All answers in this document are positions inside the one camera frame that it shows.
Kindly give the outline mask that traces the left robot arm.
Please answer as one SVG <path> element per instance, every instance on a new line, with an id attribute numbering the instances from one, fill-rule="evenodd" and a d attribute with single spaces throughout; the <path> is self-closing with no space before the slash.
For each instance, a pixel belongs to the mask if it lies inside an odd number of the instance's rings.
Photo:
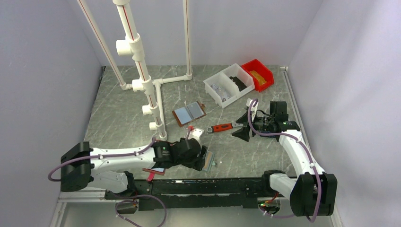
<path id="1" fill-rule="evenodd" d="M 62 192 L 76 192 L 86 187 L 105 189 L 131 198 L 136 192 L 131 169 L 169 169 L 185 166 L 201 171 L 207 147 L 195 138 L 176 142 L 155 141 L 137 148 L 92 148 L 80 142 L 61 157 Z"/>

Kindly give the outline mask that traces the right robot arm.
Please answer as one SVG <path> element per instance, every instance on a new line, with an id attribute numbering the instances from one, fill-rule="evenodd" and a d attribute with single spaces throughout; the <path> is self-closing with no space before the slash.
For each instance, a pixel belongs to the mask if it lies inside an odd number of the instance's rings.
<path id="1" fill-rule="evenodd" d="M 294 216 L 307 217 L 310 222 L 317 216 L 332 215 L 337 178 L 317 163 L 304 142 L 299 125 L 289 120 L 285 101 L 271 101 L 270 112 L 261 116 L 258 103 L 257 99 L 247 100 L 246 113 L 236 121 L 243 126 L 232 135 L 247 142 L 256 135 L 275 138 L 286 151 L 296 173 L 296 178 L 292 179 L 279 170 L 266 171 L 261 192 L 266 196 L 278 192 L 289 200 Z"/>

